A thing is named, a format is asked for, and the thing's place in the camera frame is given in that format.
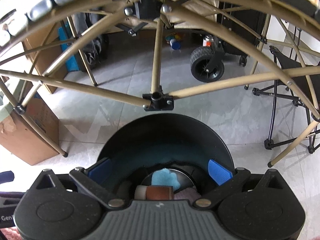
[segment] blue towel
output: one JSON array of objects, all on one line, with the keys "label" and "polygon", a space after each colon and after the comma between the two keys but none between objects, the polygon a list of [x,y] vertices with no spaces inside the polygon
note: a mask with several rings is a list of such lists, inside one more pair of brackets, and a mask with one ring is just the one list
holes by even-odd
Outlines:
[{"label": "blue towel", "polygon": [[164,168],[159,171],[155,171],[151,178],[152,186],[172,186],[173,191],[180,188],[180,183],[178,181],[177,174],[171,172],[170,170]]}]

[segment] rubber tire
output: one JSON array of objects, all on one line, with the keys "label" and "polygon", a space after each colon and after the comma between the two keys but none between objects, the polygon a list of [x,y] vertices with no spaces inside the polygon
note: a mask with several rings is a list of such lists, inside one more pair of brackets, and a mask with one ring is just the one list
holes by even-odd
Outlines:
[{"label": "rubber tire", "polygon": [[220,71],[219,75],[217,77],[215,77],[214,79],[204,78],[203,76],[200,76],[196,71],[197,64],[205,59],[210,60],[211,57],[213,56],[213,54],[214,54],[214,52],[211,47],[203,47],[203,46],[196,48],[191,53],[191,57],[190,57],[191,74],[193,75],[193,77],[195,79],[197,79],[201,82],[210,83],[210,82],[214,82],[214,81],[219,80],[223,76],[224,64],[222,61],[218,63],[221,71]]}]

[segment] caster wheel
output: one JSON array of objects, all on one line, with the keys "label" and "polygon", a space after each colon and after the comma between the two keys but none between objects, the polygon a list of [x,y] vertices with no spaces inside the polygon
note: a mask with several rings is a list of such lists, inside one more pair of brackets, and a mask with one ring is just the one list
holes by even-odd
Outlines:
[{"label": "caster wheel", "polygon": [[315,149],[313,147],[308,146],[308,152],[310,154],[313,154],[315,152]]},{"label": "caster wheel", "polygon": [[260,96],[260,95],[257,94],[257,90],[258,90],[257,88],[253,88],[253,89],[252,89],[252,94],[254,94],[255,96],[258,97],[258,96]]},{"label": "caster wheel", "polygon": [[222,61],[217,62],[213,71],[207,73],[205,71],[207,64],[214,55],[211,47],[199,47],[191,53],[190,64],[191,73],[195,79],[209,83],[219,80],[224,73],[224,64]]},{"label": "caster wheel", "polygon": [[273,142],[273,140],[271,139],[271,140],[269,140],[269,139],[266,139],[265,141],[264,141],[264,147],[265,147],[265,149],[266,150],[272,150],[272,145],[274,144],[274,142]]},{"label": "caster wheel", "polygon": [[299,106],[297,101],[292,100],[292,103],[293,103],[293,105],[294,105],[295,107],[298,107],[298,106]]}]

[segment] chair leg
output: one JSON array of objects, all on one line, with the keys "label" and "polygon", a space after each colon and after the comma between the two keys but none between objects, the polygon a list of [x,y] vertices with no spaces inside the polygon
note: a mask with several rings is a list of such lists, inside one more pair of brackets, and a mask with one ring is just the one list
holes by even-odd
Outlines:
[{"label": "chair leg", "polygon": [[[274,85],[274,93],[277,93],[277,87],[278,87],[278,81],[275,80],[275,85]],[[275,124],[275,118],[276,118],[276,107],[277,107],[277,98],[273,98],[273,106],[272,106],[272,115],[271,115],[271,123],[270,123],[270,130],[269,130],[269,136],[268,139],[264,141],[264,147],[267,150],[272,150],[272,144],[274,143],[272,140],[272,133],[273,133],[273,127]]]}]

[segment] metal rivet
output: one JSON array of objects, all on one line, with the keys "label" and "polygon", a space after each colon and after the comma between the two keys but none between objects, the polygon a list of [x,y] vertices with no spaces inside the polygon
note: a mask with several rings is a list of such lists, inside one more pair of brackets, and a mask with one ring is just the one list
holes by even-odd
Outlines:
[{"label": "metal rivet", "polygon": [[208,207],[211,205],[211,201],[209,199],[206,198],[200,198],[196,201],[196,205],[198,207]]},{"label": "metal rivet", "polygon": [[114,198],[109,200],[108,205],[114,208],[122,207],[124,205],[124,200],[121,198]]},{"label": "metal rivet", "polygon": [[169,12],[172,12],[172,8],[170,6],[168,6],[168,5],[163,5],[162,6],[162,11],[164,13],[169,13]]},{"label": "metal rivet", "polygon": [[133,10],[131,7],[126,7],[124,8],[124,14],[127,15],[127,16],[130,16],[133,14]]}]

